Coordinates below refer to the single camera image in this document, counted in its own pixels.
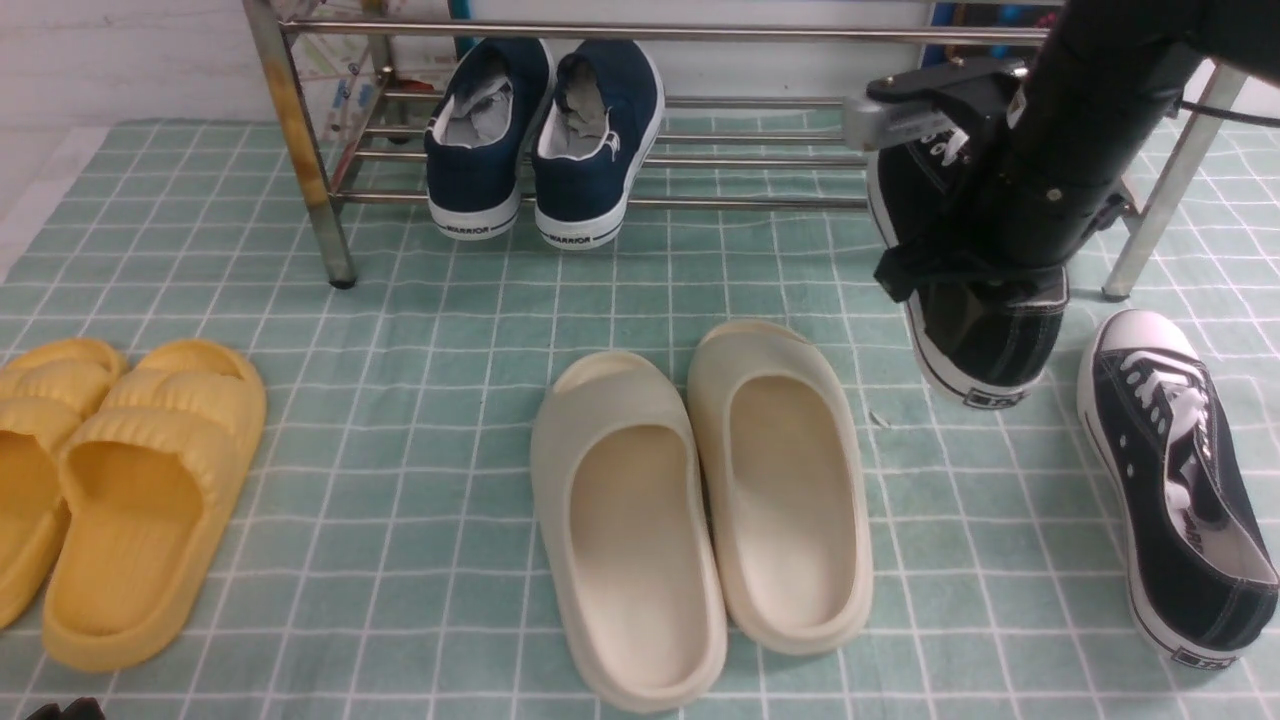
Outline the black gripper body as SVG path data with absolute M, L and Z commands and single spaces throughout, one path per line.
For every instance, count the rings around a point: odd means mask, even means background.
M 1015 63 L 979 58 L 879 79 L 867 94 L 929 101 L 972 152 L 928 246 L 886 249 L 876 268 L 897 302 L 933 283 L 1042 282 L 1117 215 L 1126 109 L 1068 68 L 1043 64 L 1021 79 Z

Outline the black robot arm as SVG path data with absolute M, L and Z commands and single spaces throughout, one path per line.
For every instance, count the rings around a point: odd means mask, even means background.
M 1069 1 L 1023 81 L 982 58 L 869 83 L 879 102 L 927 101 L 972 154 L 876 279 L 897 302 L 940 283 L 1044 284 L 1197 67 L 1212 58 L 1276 82 L 1277 31 L 1275 1 Z

